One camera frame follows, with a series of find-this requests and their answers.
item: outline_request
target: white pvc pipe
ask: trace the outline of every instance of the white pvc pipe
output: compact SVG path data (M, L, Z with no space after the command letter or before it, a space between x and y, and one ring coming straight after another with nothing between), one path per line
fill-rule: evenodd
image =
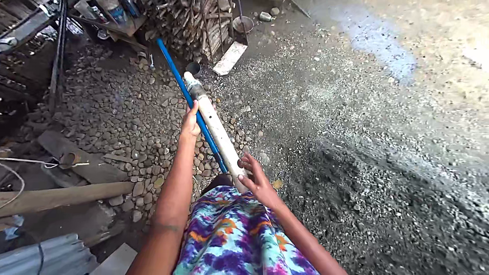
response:
M211 100L205 94L205 91L202 88L200 81L196 80L190 72L186 71L183 74L183 78L185 78L185 81L189 86L188 90L192 96L194 96L194 93L192 93L192 88L198 87L198 85L200 86L198 87L199 91L195 96L196 100L199 102L200 114L202 115L205 124L207 125L207 128L212 135L212 138L214 138L214 142L219 148L219 152L221 153L222 159L224 160L227 169L231 173L234 186L236 186L240 193L248 191L248 188L246 188L246 186L244 186L238 180L239 175L246 175L245 170L238 166L238 160L240 159L238 157L238 153L236 153L233 143L227 136L227 132L224 129L224 126L222 125L222 122L219 119L216 110L214 109L214 106L212 106Z

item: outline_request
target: stacked wood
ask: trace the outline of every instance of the stacked wood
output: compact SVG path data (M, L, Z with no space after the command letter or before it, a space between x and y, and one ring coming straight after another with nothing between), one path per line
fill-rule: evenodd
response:
M143 0L146 39L160 37L169 50L200 63L212 61L229 37L229 0Z

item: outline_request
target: wooden shelf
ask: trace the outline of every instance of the wooden shelf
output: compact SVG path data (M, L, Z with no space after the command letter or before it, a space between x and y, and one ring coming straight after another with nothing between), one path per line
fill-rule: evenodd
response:
M107 24L103 24L103 23L100 23L100 22L98 22L96 20L86 19L86 18L75 16L75 15L70 15L70 17L73 18L73 19L75 19L75 20L79 20L81 22L93 24L93 25L96 25L96 26L98 26L100 28L104 28L104 29L107 29L107 30L110 30L110 31L124 33L127 36L129 36L129 37L132 36L132 35L134 35L134 33L146 21L146 16L143 16L143 15L140 16L140 17L138 17L138 18L132 18L132 17L130 17L128 15L128 21L127 21L126 25L118 25L118 24L116 24L113 21L110 21Z

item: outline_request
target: tie-dye clothing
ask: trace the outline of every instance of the tie-dye clothing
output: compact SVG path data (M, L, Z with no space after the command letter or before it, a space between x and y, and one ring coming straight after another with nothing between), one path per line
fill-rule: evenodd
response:
M218 186L195 204L174 274L318 274L251 192Z

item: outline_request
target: bottle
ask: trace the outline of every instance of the bottle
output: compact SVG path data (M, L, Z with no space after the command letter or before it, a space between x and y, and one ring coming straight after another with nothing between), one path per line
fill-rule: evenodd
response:
M86 19L97 20L97 16L85 0L80 0L75 4L75 9Z
M97 3L108 13L118 25L127 23L127 15L118 0L97 0Z
M105 17L105 14L98 8L97 2L95 0L89 0L88 4L90 6L90 9L92 9L92 11L97 15L97 18L98 20L100 20L100 22L104 24L107 24L109 22L107 17Z
M134 18L138 18L141 16L141 12L139 8L136 6L133 0L121 0L124 8L130 13L130 15Z

